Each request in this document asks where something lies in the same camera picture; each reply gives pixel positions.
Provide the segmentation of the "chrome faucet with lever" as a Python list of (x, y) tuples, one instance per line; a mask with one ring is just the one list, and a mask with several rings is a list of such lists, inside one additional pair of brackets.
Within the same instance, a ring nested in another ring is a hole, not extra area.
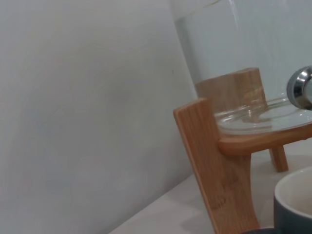
[(293, 106), (312, 111), (312, 66), (297, 70), (290, 77), (286, 91)]

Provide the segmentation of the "black ceramic cup white inside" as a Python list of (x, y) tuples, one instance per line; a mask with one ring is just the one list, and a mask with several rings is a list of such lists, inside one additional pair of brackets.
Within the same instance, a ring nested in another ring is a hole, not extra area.
[(283, 177), (275, 186), (273, 227), (243, 234), (312, 234), (312, 167)]

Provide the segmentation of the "wooden dispenser stand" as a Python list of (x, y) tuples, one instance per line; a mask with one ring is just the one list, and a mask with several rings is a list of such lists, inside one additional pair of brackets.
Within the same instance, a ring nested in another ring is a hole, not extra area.
[(281, 131), (235, 134), (219, 121), (246, 106), (264, 112), (269, 105), (258, 68), (246, 68), (195, 85), (198, 99), (174, 110), (174, 118), (193, 167), (215, 234), (261, 229), (251, 189), (251, 156), (268, 150), (279, 173), (288, 172), (284, 146), (312, 139), (312, 123)]

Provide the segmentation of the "glass water dispenser jar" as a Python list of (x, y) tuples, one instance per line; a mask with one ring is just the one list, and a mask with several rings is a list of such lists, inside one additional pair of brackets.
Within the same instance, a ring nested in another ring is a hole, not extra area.
[(194, 81), (247, 67), (260, 70), (268, 110), (246, 106), (219, 121), (227, 133), (281, 131), (312, 123), (287, 98), (296, 70), (312, 65), (312, 0), (220, 0), (176, 22)]

